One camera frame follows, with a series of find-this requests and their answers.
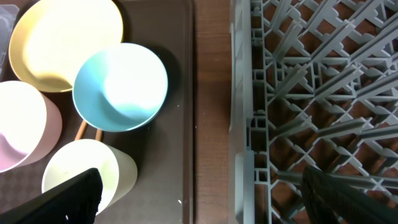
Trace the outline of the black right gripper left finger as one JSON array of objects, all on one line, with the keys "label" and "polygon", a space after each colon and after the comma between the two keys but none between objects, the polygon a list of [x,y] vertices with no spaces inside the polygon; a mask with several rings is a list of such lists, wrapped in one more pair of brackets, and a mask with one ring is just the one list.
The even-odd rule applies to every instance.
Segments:
[{"label": "black right gripper left finger", "polygon": [[92,224],[101,202],[103,183],[90,168],[36,198],[1,214],[1,223]]}]

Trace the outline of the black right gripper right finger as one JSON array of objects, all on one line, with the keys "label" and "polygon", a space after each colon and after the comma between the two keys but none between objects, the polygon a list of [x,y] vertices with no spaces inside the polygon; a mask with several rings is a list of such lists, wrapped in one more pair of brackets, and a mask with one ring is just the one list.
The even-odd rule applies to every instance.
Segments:
[{"label": "black right gripper right finger", "polygon": [[306,167],[301,193],[311,223],[397,223],[397,210],[368,197],[314,167]]}]

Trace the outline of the pink bowl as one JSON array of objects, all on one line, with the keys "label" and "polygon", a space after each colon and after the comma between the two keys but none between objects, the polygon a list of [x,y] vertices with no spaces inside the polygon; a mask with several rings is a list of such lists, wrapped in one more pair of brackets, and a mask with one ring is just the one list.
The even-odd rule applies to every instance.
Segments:
[{"label": "pink bowl", "polygon": [[1,83],[1,172],[44,158],[62,132],[58,107],[28,83]]}]

